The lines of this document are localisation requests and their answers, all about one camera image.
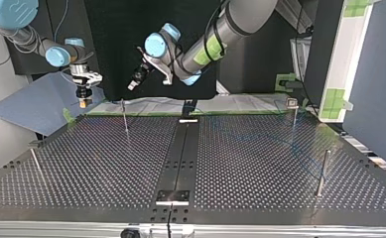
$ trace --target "black backdrop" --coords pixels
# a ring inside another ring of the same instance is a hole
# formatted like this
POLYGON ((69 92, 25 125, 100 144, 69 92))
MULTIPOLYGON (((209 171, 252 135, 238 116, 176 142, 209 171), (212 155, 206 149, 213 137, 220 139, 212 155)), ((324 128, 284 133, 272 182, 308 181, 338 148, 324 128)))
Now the black backdrop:
POLYGON ((108 100, 149 96, 177 99, 210 99, 215 95, 217 65, 198 83, 185 86, 177 78, 173 86, 162 84, 163 75, 154 72, 134 92, 127 85, 141 56, 135 49, 170 22, 181 32, 181 44, 189 49, 204 33, 218 0, 85 0, 103 87, 108 100))

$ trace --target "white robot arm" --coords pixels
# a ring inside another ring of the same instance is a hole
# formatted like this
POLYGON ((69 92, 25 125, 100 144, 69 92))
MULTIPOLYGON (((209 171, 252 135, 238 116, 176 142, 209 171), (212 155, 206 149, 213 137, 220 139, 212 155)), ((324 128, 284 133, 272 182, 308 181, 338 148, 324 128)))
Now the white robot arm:
POLYGON ((41 37, 29 25, 38 14, 38 7, 38 0, 0 0, 0 34, 23 54, 38 54, 55 67, 69 65, 79 105, 84 108, 91 103, 90 87, 102 80, 100 74, 88 68, 87 60, 93 53, 86 51, 82 39, 66 39, 65 45, 60 45, 41 37))
POLYGON ((186 85, 193 85, 201 70, 212 61, 223 58, 226 49, 241 38, 260 30, 275 10, 278 0, 222 1, 208 22, 204 36, 183 53, 178 40, 180 31, 167 23, 159 33, 151 34, 144 49, 140 48, 143 62, 135 70, 128 88, 140 85, 150 72, 157 69, 171 85, 176 75, 186 85))

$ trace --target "green tape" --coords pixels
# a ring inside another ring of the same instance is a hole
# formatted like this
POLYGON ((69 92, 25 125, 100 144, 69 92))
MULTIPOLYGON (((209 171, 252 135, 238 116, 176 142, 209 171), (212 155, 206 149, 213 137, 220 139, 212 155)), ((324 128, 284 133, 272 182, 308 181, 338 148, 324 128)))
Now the green tape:
POLYGON ((302 103, 302 107, 303 107, 303 108, 307 108, 308 103, 310 103, 310 100, 309 100, 308 98, 305 98, 305 99, 304 99, 304 102, 302 103))
POLYGON ((328 89, 322 106, 322 118, 338 119, 344 106, 344 89, 328 89))
POLYGON ((348 0, 344 17, 362 17, 365 15, 366 8, 369 6, 369 0, 348 0))
POLYGON ((63 109, 63 117, 68 124, 75 122, 75 118, 71 116, 71 112, 66 108, 63 109))
POLYGON ((295 81, 297 76, 294 73, 289 74, 277 74, 276 76, 276 92, 293 92, 294 89, 286 89, 286 87, 280 85, 280 81, 295 81))
MULTIPOLYGON (((211 56, 213 60, 220 60, 222 58, 220 54, 222 48, 216 36, 212 36, 210 39, 208 39, 207 49, 208 49, 208 54, 211 56)), ((204 48, 202 48, 198 52, 198 54, 195 56, 193 60, 200 65, 208 65, 211 62, 211 59, 207 56, 207 53, 205 52, 204 48)))

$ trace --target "reflective surface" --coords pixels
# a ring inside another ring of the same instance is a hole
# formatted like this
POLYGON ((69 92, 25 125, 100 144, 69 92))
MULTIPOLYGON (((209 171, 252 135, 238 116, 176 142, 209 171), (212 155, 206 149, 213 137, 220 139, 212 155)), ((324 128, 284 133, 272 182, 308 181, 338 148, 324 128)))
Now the reflective surface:
POLYGON ((0 220, 386 227, 386 173, 293 116, 132 117, 129 134, 122 117, 84 118, 35 151, 39 166, 27 153, 0 170, 0 220), (189 205, 157 206, 160 190, 189 205))

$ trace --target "metal post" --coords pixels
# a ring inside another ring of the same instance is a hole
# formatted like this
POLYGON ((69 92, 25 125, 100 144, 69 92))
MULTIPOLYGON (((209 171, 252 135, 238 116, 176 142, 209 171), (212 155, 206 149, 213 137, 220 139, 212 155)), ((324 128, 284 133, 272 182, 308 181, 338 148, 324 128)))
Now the metal post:
POLYGON ((322 163, 322 173, 320 176, 320 183, 319 183, 319 188, 317 189, 317 196, 320 197, 322 196, 322 187, 325 182, 325 172, 326 172, 326 164, 328 162, 329 156, 331 155, 331 150, 326 150, 325 155, 324 155, 324 160, 322 163))
POLYGON ((298 109, 299 109, 299 107, 295 109, 295 116, 294 116, 294 127, 295 127, 295 125, 297 124, 298 109))
POLYGON ((124 101, 124 99, 121 99, 121 110, 122 110, 122 115, 124 116, 125 132, 128 132, 128 123, 127 123, 127 117, 125 115, 125 101, 124 101))
POLYGON ((35 154, 35 149, 31 149, 32 156, 35 160, 36 166, 38 167, 38 170, 41 170, 41 165, 38 162, 38 157, 35 154))

